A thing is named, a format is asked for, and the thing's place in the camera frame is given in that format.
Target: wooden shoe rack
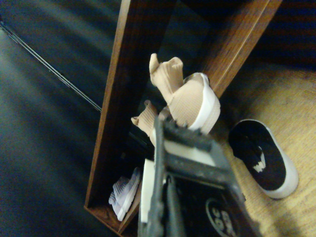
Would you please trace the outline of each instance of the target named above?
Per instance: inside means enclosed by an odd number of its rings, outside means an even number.
[[[220,97],[237,74],[277,11],[280,0],[190,1],[188,7],[209,22],[221,22],[209,31],[197,58],[197,71],[210,78]],[[112,185],[122,174],[131,122],[149,78],[150,55],[158,52],[176,0],[123,0],[121,3],[110,70],[84,208],[118,236],[137,236],[141,184],[131,209],[119,222],[108,204]],[[207,14],[205,9],[233,9],[228,16]],[[127,173],[135,168],[129,164]]]

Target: white sneaker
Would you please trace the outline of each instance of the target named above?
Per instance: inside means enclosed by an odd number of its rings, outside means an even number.
[[[118,204],[117,200],[115,199],[114,192],[112,192],[110,195],[109,204],[112,205],[113,211],[118,217],[118,220],[122,221],[126,215],[126,211],[124,211],[124,209]]]
[[[125,212],[128,212],[132,205],[140,181],[140,176],[139,168],[135,168],[128,183],[126,181],[128,179],[121,177],[119,181],[113,185],[115,199]]]

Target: floor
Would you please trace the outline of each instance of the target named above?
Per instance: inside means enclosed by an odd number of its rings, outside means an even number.
[[[83,208],[99,118],[0,29],[0,236],[116,236]]]
[[[264,237],[305,237],[316,233],[316,73],[259,64],[244,66],[221,98],[222,114],[212,134],[229,159],[246,197],[250,216]],[[241,119],[258,119],[274,133],[299,172],[296,191],[273,200],[258,188],[227,142]]]

